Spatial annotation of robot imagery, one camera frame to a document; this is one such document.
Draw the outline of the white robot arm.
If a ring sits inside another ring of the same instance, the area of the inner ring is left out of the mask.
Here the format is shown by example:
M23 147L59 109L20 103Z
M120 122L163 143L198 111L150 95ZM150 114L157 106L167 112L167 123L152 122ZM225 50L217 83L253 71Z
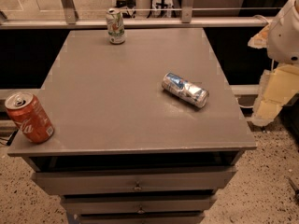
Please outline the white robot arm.
M276 68L263 71L253 105L250 121L262 127L271 123L299 92L299 0L288 0L248 46L266 48L272 63L278 62Z

